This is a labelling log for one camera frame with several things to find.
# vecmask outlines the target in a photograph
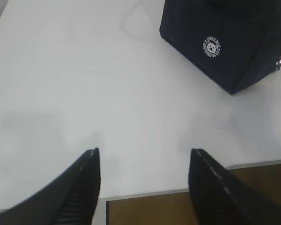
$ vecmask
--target table surface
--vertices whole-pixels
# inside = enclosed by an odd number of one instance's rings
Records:
[[[0,19],[0,209],[86,149],[101,197],[187,187],[191,148],[281,159],[281,71],[230,96],[163,41],[163,0],[10,0]]]

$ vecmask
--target white table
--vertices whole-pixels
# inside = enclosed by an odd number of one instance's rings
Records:
[[[101,197],[187,187],[190,149],[281,159],[281,71],[230,96],[163,41],[163,0],[9,0],[0,20],[0,209],[86,149]]]

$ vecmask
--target white circular logo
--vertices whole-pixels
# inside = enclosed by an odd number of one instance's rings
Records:
[[[216,38],[208,37],[203,42],[203,49],[206,55],[215,58],[220,54],[221,44]]]

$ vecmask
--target bag logo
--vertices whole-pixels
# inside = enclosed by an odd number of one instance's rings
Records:
[[[208,37],[203,43],[203,49],[207,56],[215,58],[220,54],[221,44],[214,37]]]

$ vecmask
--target wooden floor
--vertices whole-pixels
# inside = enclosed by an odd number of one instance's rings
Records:
[[[108,204],[108,225],[198,225],[189,193],[157,195]]]
[[[242,182],[281,206],[281,165],[231,170]],[[108,225],[198,225],[189,193],[107,202]]]

